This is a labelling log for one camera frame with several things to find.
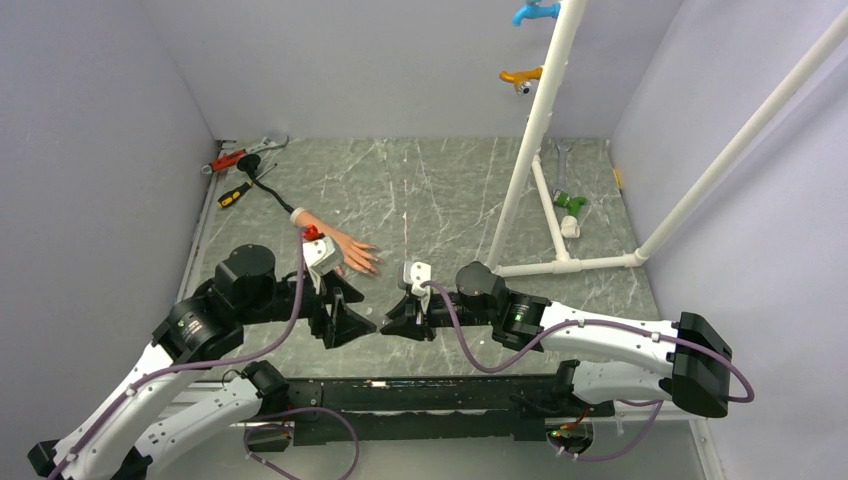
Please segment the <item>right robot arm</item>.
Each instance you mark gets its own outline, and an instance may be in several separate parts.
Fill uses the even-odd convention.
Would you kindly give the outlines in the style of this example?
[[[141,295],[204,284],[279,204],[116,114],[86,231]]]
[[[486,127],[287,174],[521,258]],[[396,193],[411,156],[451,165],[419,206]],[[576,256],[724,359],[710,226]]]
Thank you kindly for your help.
[[[670,401],[700,417],[724,418],[730,393],[732,349],[703,316],[683,312],[674,321],[643,321],[579,310],[510,289],[504,278],[475,261],[456,274],[448,291],[431,268],[407,262],[403,299],[386,315],[383,335],[432,341],[439,328],[464,338],[464,328],[487,326],[492,339],[514,356],[503,371],[531,351],[567,355],[557,369],[551,401],[574,415],[607,401]]]

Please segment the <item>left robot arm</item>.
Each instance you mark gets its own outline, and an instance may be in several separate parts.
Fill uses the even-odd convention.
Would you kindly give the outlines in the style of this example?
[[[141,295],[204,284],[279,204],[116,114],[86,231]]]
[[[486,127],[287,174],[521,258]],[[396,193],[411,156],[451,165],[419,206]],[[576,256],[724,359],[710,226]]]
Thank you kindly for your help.
[[[362,294],[337,274],[331,238],[302,242],[297,267],[277,278],[274,253],[234,249],[195,293],[175,304],[131,371],[74,431],[28,452],[45,479],[149,479],[238,422],[281,419],[310,407],[264,351],[238,355],[245,329],[307,319],[326,348],[374,331],[352,310]]]

